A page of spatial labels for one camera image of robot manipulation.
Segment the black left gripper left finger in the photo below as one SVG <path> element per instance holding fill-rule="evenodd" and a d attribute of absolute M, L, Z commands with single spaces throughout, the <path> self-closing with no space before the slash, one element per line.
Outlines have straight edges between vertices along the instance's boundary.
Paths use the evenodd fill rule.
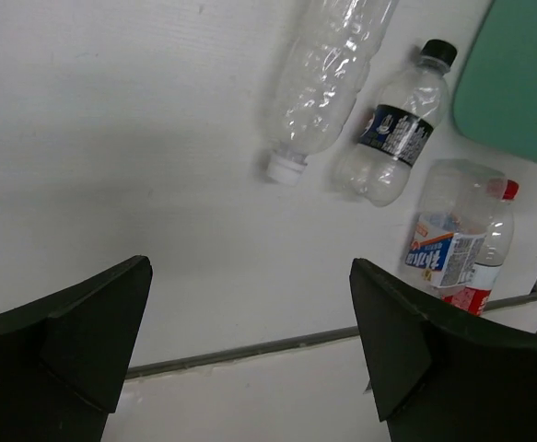
<path fill-rule="evenodd" d="M 99 441 L 117 409 L 152 282 L 134 256 L 0 314 L 0 441 Z"/>

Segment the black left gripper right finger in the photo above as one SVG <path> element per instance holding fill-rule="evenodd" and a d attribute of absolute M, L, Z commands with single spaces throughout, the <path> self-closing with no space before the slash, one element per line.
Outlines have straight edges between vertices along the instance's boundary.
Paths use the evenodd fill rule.
<path fill-rule="evenodd" d="M 537 334 L 475 317 L 365 259 L 350 288 L 394 441 L 537 441 Z"/>

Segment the clear bottle red label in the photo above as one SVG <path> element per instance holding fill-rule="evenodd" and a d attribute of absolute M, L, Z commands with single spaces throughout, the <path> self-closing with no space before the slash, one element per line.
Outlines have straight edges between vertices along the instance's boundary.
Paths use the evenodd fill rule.
<path fill-rule="evenodd" d="M 508 180 L 493 222 L 487 229 L 484 244 L 477 254 L 471 279 L 466 285 L 450 289 L 446 295 L 442 295 L 444 302 L 474 316 L 483 313 L 511 246 L 515 230 L 511 204 L 518 191 L 519 185 L 514 180 Z"/>

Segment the clear bottle blue white label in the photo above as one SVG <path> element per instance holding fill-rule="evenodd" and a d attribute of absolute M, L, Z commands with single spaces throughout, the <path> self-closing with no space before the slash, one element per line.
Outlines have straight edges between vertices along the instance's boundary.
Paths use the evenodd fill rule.
<path fill-rule="evenodd" d="M 426 176 L 403 258 L 406 281 L 435 296 L 466 285 L 506 186 L 497 169 L 466 159 L 437 161 Z"/>

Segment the clear bottle black label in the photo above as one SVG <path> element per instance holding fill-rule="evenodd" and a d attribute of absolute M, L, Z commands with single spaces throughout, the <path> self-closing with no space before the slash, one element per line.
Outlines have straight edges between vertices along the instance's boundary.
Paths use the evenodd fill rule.
<path fill-rule="evenodd" d="M 449 106 L 446 75 L 457 48 L 427 41 L 415 60 L 380 89 L 368 122 L 337 163 L 334 188 L 377 207 L 398 199 L 412 168 Z"/>

